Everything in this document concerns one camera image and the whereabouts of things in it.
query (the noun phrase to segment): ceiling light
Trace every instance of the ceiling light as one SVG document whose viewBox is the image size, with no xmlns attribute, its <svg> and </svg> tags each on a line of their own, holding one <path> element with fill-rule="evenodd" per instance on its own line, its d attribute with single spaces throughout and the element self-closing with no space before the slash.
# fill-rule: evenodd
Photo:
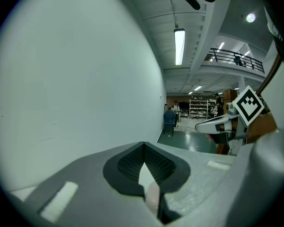
<svg viewBox="0 0 284 227">
<path fill-rule="evenodd" d="M 197 88 L 194 91 L 197 91 L 201 88 L 202 86 L 197 86 Z"/>
<path fill-rule="evenodd" d="M 244 58 L 244 56 L 248 55 L 249 54 L 249 51 L 247 51 L 243 56 L 242 58 Z"/>
<path fill-rule="evenodd" d="M 220 45 L 219 50 L 222 49 L 223 45 L 224 45 L 224 42 L 222 42 L 222 44 Z"/>
<path fill-rule="evenodd" d="M 256 19 L 256 16 L 253 13 L 248 14 L 247 17 L 246 17 L 246 20 L 249 23 L 255 21 L 255 19 Z"/>
<path fill-rule="evenodd" d="M 185 29 L 175 29 L 175 44 L 176 44 L 176 66 L 182 65 L 184 44 L 185 44 Z"/>
</svg>

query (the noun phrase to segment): rectangular light fixture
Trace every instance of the rectangular light fixture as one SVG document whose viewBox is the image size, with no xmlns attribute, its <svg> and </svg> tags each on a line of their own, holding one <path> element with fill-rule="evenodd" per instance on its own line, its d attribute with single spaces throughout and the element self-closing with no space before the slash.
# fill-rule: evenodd
<svg viewBox="0 0 284 227">
<path fill-rule="evenodd" d="M 202 86 L 197 86 L 196 89 L 194 91 L 197 91 L 201 88 Z"/>
<path fill-rule="evenodd" d="M 184 44 L 185 44 L 185 29 L 175 29 L 175 44 L 176 44 L 176 66 L 182 65 Z"/>
<path fill-rule="evenodd" d="M 222 44 L 220 45 L 219 50 L 222 49 L 223 45 L 224 45 L 224 42 L 222 42 Z"/>
<path fill-rule="evenodd" d="M 244 58 L 244 56 L 248 55 L 249 54 L 249 51 L 247 51 L 243 56 L 242 58 Z"/>
</svg>

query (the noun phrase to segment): balcony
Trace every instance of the balcony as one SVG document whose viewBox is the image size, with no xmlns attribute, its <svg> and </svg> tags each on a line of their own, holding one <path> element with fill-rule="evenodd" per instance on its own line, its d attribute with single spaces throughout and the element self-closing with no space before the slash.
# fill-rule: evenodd
<svg viewBox="0 0 284 227">
<path fill-rule="evenodd" d="M 262 62 L 254 58 L 251 58 L 249 56 L 236 53 L 233 51 L 211 48 L 205 58 L 205 61 L 216 61 L 216 62 L 235 64 L 237 66 L 242 66 L 247 69 L 256 70 L 264 74 Z"/>
</svg>

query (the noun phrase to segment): ceiling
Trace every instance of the ceiling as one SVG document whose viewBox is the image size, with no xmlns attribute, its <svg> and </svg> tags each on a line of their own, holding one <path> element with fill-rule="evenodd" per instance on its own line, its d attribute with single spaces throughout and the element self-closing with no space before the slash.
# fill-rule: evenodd
<svg viewBox="0 0 284 227">
<path fill-rule="evenodd" d="M 238 84 L 238 77 L 236 76 L 223 75 L 221 73 L 198 74 L 198 71 L 194 75 L 190 72 L 193 61 L 198 57 L 196 52 L 200 51 L 198 47 L 202 43 L 201 37 L 210 33 L 210 31 L 207 31 L 209 23 L 214 25 L 216 21 L 211 19 L 213 18 L 211 14 L 214 14 L 212 13 L 213 10 L 210 11 L 209 9 L 212 8 L 212 3 L 209 4 L 204 0 L 198 1 L 201 5 L 200 10 L 194 10 L 185 0 L 131 0 L 142 17 L 144 25 L 148 28 L 159 53 L 160 65 L 164 70 L 166 92 L 170 95 L 187 94 L 199 85 L 203 86 L 200 92 L 220 92 L 228 88 L 235 88 Z M 262 27 L 264 23 L 262 19 L 264 12 L 263 3 L 259 3 L 257 0 L 248 5 L 247 1 L 249 0 L 231 0 L 227 12 L 224 9 L 224 14 L 226 13 L 225 20 L 231 21 L 233 25 L 237 22 L 238 14 L 259 9 L 256 13 L 256 23 L 252 23 L 252 31 L 256 33 L 256 30 Z M 216 17 L 222 17 L 220 16 L 220 11 L 221 9 L 216 9 Z M 221 20 L 216 33 L 219 32 L 222 22 L 223 25 L 227 23 L 225 20 L 224 22 Z M 245 29 L 244 26 L 249 26 L 244 24 L 243 19 L 239 22 L 241 23 L 241 29 Z M 186 31 L 184 56 L 181 66 L 175 65 L 175 38 L 173 32 L 176 28 L 175 25 L 178 28 L 184 28 Z M 258 32 L 257 36 L 261 41 L 268 42 L 265 31 Z M 213 47 L 215 48 L 218 48 L 222 42 L 225 42 L 223 49 L 231 51 L 238 51 L 246 43 L 243 40 L 234 39 L 233 36 L 225 37 L 224 35 L 217 36 L 217 34 L 212 37 L 212 41 L 214 41 Z M 252 88 L 257 87 L 259 84 L 258 81 L 251 79 L 248 79 L 248 82 Z"/>
<path fill-rule="evenodd" d="M 256 20 L 246 21 L 253 13 Z M 219 34 L 242 40 L 263 52 L 268 52 L 273 40 L 267 27 L 263 0 L 231 0 Z"/>
</svg>

